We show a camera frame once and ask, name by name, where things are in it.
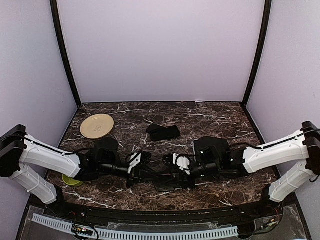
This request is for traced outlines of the pink phone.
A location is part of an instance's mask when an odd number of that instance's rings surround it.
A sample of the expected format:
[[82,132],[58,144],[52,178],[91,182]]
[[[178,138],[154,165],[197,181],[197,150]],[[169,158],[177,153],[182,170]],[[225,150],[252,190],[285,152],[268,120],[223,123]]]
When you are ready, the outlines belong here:
[[157,192],[173,192],[175,190],[175,187],[172,186],[172,180],[172,178],[154,179],[152,183]]

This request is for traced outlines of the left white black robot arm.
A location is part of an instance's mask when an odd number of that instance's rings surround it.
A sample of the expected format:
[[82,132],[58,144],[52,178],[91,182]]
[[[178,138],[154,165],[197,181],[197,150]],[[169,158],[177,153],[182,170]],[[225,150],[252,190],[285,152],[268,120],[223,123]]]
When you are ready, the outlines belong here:
[[20,184],[35,195],[60,218],[67,218],[70,206],[64,202],[59,187],[44,180],[30,165],[37,165],[80,182],[98,180],[102,175],[127,178],[130,187],[140,179],[139,168],[152,155],[138,151],[120,159],[119,143],[111,137],[97,140],[92,148],[72,152],[57,149],[38,141],[26,133],[26,127],[18,124],[0,138],[0,176]]

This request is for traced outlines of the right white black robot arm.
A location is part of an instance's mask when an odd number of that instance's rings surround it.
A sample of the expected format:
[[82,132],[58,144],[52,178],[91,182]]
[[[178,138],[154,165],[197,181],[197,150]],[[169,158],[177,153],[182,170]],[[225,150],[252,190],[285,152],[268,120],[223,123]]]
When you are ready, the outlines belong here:
[[266,217],[288,195],[320,174],[320,130],[312,122],[279,140],[254,146],[231,149],[226,139],[205,136],[193,142],[193,154],[170,154],[169,163],[186,174],[188,187],[204,176],[237,179],[265,168],[295,161],[296,164],[280,179],[263,190],[262,201],[255,205],[255,213]]

